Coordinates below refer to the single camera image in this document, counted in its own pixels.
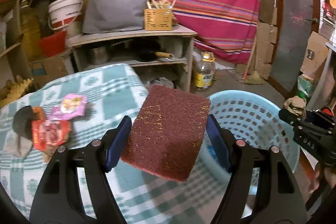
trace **blue plastic laundry basket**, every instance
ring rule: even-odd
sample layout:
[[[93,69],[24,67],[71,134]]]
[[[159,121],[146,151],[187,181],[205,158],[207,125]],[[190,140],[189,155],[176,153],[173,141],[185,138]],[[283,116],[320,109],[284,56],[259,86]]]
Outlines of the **blue plastic laundry basket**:
[[[215,116],[222,128],[230,130],[236,139],[243,139],[256,148],[278,146],[292,171],[295,171],[299,161],[299,146],[293,141],[292,127],[280,120],[280,108],[259,95],[241,90],[224,90],[212,94],[209,99],[210,114]],[[230,174],[218,164],[206,132],[199,156],[210,172],[227,185]],[[258,177],[259,169],[255,168],[250,194],[257,192]]]

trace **food wrapper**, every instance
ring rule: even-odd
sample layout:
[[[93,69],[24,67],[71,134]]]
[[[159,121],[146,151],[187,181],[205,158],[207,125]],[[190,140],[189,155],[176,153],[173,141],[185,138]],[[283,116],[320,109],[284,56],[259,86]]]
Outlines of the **food wrapper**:
[[[38,120],[45,121],[47,119],[42,107],[35,106],[32,107],[32,110],[36,114]]]
[[[32,121],[31,131],[34,148],[43,152],[49,146],[57,147],[65,143],[71,128],[69,121]]]
[[[84,116],[86,96],[70,93],[66,95],[60,106],[54,106],[49,120],[67,121],[77,116]]]
[[[46,149],[42,153],[43,162],[46,162],[46,163],[50,162],[56,149],[57,149],[57,146],[47,145]]]

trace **metal screw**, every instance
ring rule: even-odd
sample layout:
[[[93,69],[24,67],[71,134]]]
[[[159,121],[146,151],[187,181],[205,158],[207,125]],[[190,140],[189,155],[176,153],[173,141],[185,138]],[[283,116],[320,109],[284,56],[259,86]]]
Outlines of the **metal screw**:
[[[272,146],[271,147],[271,150],[274,152],[274,153],[279,153],[280,149],[277,147],[277,146]]]
[[[59,146],[57,148],[57,151],[60,152],[60,153],[64,152],[65,151],[65,146],[63,146],[63,145]]]
[[[93,140],[92,143],[91,143],[93,146],[100,146],[101,144],[101,141],[96,139],[96,140]]]
[[[237,144],[238,146],[245,146],[246,142],[245,142],[244,140],[237,140],[237,141],[236,141],[236,144]]]

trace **wall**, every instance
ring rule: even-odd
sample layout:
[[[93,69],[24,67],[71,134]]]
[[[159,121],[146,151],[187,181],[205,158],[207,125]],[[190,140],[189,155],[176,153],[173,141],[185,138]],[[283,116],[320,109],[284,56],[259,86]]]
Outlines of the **wall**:
[[[0,74],[1,75],[0,76],[0,89],[1,89],[4,85],[6,85],[6,81],[8,79],[14,81],[12,71],[9,66],[6,55],[0,57],[0,72],[1,72]]]

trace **blue gripper pad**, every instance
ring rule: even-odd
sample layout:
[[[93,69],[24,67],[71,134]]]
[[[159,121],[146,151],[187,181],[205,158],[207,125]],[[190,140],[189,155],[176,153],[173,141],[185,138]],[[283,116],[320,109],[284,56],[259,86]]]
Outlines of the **blue gripper pad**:
[[[107,150],[106,162],[104,165],[107,172],[117,166],[120,155],[125,148],[128,135],[131,133],[131,128],[132,120],[129,116],[125,116],[119,126],[115,129],[117,130],[116,137],[110,148]]]
[[[208,116],[206,131],[218,158],[218,162],[227,172],[231,172],[230,150],[221,136],[221,127],[213,115]]]

